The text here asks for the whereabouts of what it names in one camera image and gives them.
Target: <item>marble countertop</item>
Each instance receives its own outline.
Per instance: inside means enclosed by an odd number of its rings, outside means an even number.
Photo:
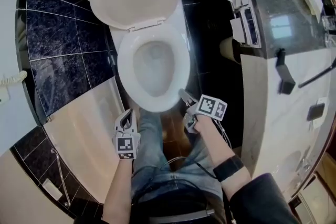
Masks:
[[[286,65],[296,82],[290,95],[278,94],[281,78],[275,68],[276,58],[241,57],[244,82],[241,158],[253,177],[273,173],[287,200],[308,172],[300,172],[299,163],[303,158],[310,159],[310,165],[315,163],[336,111],[335,71],[301,89],[298,84],[331,65],[335,56],[335,48],[287,56]],[[324,97],[329,103],[324,122],[313,128],[307,121],[309,108]]]
[[[252,0],[261,35],[261,50],[245,54],[273,58],[279,48],[297,54],[325,48],[322,21],[311,15],[304,0]]]

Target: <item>jeans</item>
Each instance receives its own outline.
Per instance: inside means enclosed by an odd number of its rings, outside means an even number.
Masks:
[[[197,138],[190,155],[184,160],[183,166],[176,172],[170,170],[166,157],[163,154],[162,125],[160,115],[140,109],[139,133],[141,140],[139,151],[134,160],[134,173],[132,175],[132,198],[154,177],[152,183],[161,183],[171,179],[177,179],[173,184],[163,184],[162,187],[150,193],[146,193],[139,200],[140,202],[151,200],[157,196],[191,187],[181,183],[181,180],[188,180],[200,190],[212,193],[221,200],[222,187],[218,180],[210,177],[200,169],[192,160],[201,164],[209,173],[213,174],[213,167],[208,155],[207,148],[201,137]]]

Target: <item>grab bar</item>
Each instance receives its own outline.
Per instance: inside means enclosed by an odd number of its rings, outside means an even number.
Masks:
[[[56,154],[56,160],[57,160],[57,165],[58,165],[58,169],[59,169],[59,175],[60,175],[60,178],[61,178],[61,181],[62,181],[65,197],[67,197],[67,200],[68,200],[67,202],[64,203],[64,205],[66,207],[69,207],[71,205],[71,202],[70,202],[70,198],[69,198],[69,195],[68,195],[68,192],[67,192],[67,188],[65,186],[65,182],[64,182],[64,179],[63,179],[63,174],[62,174],[62,169],[61,169],[61,162],[59,160],[59,155],[58,155],[58,152],[54,148],[51,149],[51,153]]]

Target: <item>black sleeve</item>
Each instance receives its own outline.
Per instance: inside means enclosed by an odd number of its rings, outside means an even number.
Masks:
[[[237,223],[295,223],[280,189],[271,174],[263,174],[237,191],[230,200]]]
[[[88,218],[85,216],[77,217],[73,224],[108,224],[101,219]]]

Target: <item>person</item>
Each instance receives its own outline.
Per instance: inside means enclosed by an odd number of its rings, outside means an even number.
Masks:
[[[195,129],[199,135],[190,155],[172,172],[163,154],[160,116],[140,109],[137,158],[119,161],[102,220],[78,217],[75,224],[226,223],[226,200],[236,223],[299,223],[270,174],[252,180],[240,161],[229,167],[237,157],[211,118],[197,115]],[[217,180],[216,167],[229,176]]]

